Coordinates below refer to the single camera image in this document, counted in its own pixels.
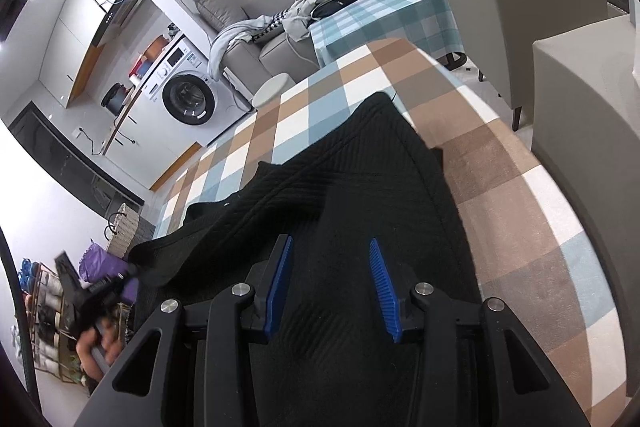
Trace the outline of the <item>person left hand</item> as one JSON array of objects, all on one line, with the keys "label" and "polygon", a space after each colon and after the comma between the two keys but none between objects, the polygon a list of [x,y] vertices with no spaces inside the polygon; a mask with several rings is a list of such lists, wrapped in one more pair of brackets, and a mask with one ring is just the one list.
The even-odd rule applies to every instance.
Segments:
[{"label": "person left hand", "polygon": [[118,328],[106,317],[99,327],[92,326],[83,332],[76,343],[81,368],[93,381],[103,378],[105,367],[111,367],[115,363],[122,349],[124,345],[118,335]]}]

